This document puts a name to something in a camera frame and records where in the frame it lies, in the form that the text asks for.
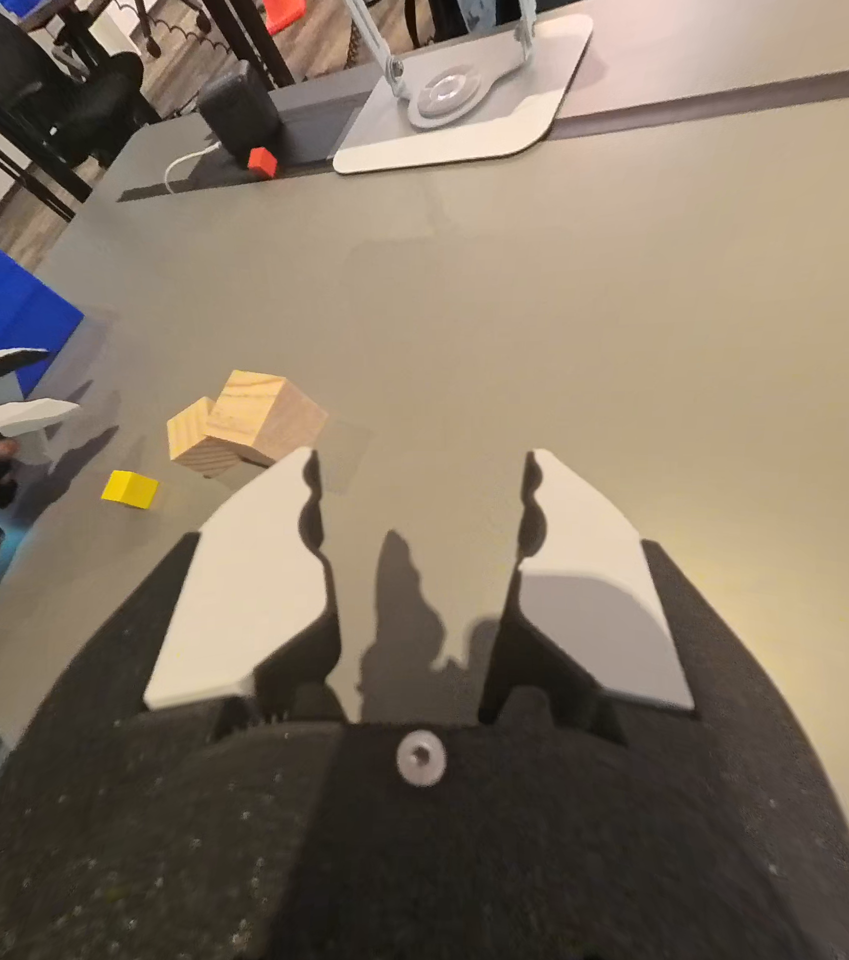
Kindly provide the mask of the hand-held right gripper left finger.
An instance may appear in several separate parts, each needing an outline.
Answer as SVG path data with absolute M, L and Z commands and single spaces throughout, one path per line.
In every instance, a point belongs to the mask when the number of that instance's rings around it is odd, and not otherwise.
M 315 449 L 299 447 L 202 524 L 153 672 L 151 712 L 238 698 L 291 712 L 341 655 Z

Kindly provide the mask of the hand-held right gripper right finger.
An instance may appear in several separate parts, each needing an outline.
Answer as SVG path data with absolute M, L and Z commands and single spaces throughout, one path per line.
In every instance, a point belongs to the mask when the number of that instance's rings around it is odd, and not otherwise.
M 634 525 L 551 451 L 526 454 L 513 573 L 480 714 L 516 688 L 554 714 L 609 702 L 693 714 L 695 697 Z

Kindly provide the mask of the yellow wooden cube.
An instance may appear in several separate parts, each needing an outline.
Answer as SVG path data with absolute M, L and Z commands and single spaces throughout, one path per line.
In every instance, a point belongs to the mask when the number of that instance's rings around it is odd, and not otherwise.
M 101 500 L 132 509 L 149 510 L 160 489 L 160 482 L 143 474 L 114 470 L 100 495 Z

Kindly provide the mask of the small wooden cube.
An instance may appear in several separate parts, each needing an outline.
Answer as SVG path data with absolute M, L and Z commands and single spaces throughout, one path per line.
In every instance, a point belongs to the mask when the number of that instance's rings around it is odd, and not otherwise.
M 200 397 L 166 422 L 168 455 L 176 463 L 204 478 L 215 478 L 235 468 L 239 454 L 208 432 L 215 402 Z

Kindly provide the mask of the large wooden cube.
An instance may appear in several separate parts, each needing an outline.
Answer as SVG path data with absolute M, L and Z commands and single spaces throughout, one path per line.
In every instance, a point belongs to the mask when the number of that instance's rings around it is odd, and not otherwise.
M 233 370 L 213 403 L 205 434 L 239 459 L 268 468 L 313 448 L 328 412 L 286 377 Z

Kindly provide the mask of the black office chair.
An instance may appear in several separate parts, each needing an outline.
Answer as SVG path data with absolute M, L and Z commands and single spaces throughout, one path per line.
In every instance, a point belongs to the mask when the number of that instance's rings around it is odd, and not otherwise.
M 106 54 L 80 78 L 0 12 L 0 108 L 69 168 L 111 166 L 131 137 L 159 116 L 143 97 L 143 62 Z

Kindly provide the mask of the black cube speaker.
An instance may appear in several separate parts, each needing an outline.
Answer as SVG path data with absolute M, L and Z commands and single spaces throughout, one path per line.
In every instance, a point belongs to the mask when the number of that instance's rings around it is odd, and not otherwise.
M 283 126 L 265 78 L 243 59 L 201 88 L 196 107 L 223 150 L 241 167 L 253 150 L 270 149 Z

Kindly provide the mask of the orange traffic cone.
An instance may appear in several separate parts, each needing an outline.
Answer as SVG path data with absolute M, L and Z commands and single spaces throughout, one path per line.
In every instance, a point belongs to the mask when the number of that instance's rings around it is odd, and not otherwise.
M 260 1 L 263 10 L 264 23 L 269 36 L 287 30 L 308 12 L 308 1 Z

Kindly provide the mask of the white tablet stand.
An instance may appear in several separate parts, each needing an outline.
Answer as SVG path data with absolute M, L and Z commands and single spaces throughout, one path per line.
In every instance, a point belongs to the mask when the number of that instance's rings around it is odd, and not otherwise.
M 519 2 L 497 31 L 395 55 L 362 2 L 346 2 L 381 77 L 332 159 L 342 176 L 513 157 L 543 139 L 591 40 L 585 13 Z

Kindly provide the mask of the black metal frame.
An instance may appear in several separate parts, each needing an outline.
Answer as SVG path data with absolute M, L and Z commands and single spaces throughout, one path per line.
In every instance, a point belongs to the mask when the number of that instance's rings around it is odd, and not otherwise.
M 297 80 L 266 28 L 254 1 L 201 1 L 234 56 L 263 80 L 266 90 L 293 87 Z

